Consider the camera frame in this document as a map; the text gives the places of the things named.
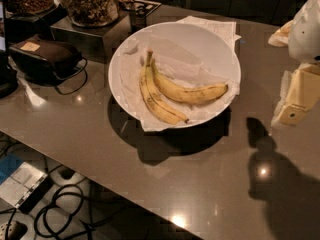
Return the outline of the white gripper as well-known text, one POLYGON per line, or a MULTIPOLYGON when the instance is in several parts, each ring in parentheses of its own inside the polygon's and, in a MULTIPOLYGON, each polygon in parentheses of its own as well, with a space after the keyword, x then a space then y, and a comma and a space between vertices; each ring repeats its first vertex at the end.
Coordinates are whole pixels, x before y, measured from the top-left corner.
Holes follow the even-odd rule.
POLYGON ((296 126, 320 100, 320 0, 307 0, 294 18, 274 32, 268 43, 287 47, 289 55, 302 64, 285 71, 280 100, 271 126, 296 126))

